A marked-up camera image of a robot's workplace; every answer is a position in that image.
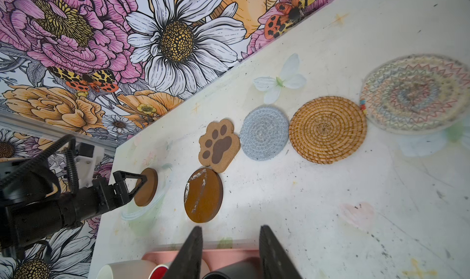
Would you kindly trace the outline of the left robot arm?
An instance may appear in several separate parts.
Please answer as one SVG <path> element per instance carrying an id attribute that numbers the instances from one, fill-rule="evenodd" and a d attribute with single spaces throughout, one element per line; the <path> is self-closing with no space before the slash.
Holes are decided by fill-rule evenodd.
<path id="1" fill-rule="evenodd" d="M 82 221 L 128 204 L 148 177 L 116 171 L 115 183 L 104 177 L 81 187 L 76 167 L 76 140 L 67 134 L 33 158 L 1 164 L 1 253 L 24 259 L 25 252 L 60 230 L 72 230 Z M 64 148 L 70 191 L 62 192 L 48 158 Z"/>

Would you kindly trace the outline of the multicolour woven round coaster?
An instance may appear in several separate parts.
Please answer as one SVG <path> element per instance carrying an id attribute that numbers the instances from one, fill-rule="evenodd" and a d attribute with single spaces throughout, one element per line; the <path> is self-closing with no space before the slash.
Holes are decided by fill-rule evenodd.
<path id="1" fill-rule="evenodd" d="M 359 106 L 387 132 L 439 132 L 470 111 L 470 68 L 439 54 L 412 54 L 383 63 L 364 79 Z"/>

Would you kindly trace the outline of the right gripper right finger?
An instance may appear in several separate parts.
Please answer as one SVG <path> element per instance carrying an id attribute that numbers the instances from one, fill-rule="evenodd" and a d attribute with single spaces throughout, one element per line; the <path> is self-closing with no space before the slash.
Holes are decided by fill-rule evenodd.
<path id="1" fill-rule="evenodd" d="M 259 255 L 263 279 L 302 279 L 268 225 L 263 225 L 260 229 Z"/>

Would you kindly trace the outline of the paw shaped cork coaster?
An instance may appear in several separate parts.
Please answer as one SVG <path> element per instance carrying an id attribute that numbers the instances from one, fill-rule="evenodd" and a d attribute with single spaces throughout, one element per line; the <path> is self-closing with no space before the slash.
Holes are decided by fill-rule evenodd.
<path id="1" fill-rule="evenodd" d="M 206 133 L 200 137 L 199 144 L 198 160 L 217 173 L 227 169 L 241 148 L 235 127 L 228 119 L 211 122 L 206 127 Z"/>

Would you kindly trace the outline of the glossy brown round coaster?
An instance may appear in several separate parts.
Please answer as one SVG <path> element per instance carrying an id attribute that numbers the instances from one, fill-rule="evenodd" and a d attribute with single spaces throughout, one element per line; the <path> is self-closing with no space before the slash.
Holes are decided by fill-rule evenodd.
<path id="1" fill-rule="evenodd" d="M 223 183 L 210 168 L 196 170 L 186 183 L 184 208 L 195 223 L 207 223 L 218 214 L 223 201 Z"/>

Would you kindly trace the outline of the dark brown round coaster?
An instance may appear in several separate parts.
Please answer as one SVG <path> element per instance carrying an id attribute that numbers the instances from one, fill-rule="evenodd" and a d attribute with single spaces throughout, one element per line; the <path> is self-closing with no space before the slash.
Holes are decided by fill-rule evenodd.
<path id="1" fill-rule="evenodd" d="M 134 196 L 134 202 L 138 207 L 145 207 L 148 206 L 154 198 L 158 187 L 158 174 L 157 171 L 152 168 L 144 169 L 141 174 L 147 178 L 147 181 Z"/>

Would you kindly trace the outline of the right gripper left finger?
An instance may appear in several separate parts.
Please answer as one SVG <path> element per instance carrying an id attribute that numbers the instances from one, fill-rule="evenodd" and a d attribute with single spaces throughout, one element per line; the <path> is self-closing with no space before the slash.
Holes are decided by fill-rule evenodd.
<path id="1" fill-rule="evenodd" d="M 199 279 L 203 254 L 203 230 L 193 228 L 163 279 Z"/>

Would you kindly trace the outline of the rattan woven round coaster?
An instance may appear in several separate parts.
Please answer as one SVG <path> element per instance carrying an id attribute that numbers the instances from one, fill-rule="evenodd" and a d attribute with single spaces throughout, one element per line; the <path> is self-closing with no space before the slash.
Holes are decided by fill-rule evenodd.
<path id="1" fill-rule="evenodd" d="M 302 105 L 289 126 L 295 151 L 312 163 L 330 165 L 355 153 L 367 135 L 367 120 L 351 100 L 325 96 Z"/>

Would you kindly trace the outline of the grey woven round coaster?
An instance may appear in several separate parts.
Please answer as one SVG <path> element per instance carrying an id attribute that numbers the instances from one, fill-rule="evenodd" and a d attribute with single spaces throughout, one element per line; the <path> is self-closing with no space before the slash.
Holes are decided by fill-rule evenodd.
<path id="1" fill-rule="evenodd" d="M 289 119 L 275 106 L 260 106 L 244 119 L 240 132 L 243 152 L 255 161 L 277 156 L 286 146 Z"/>

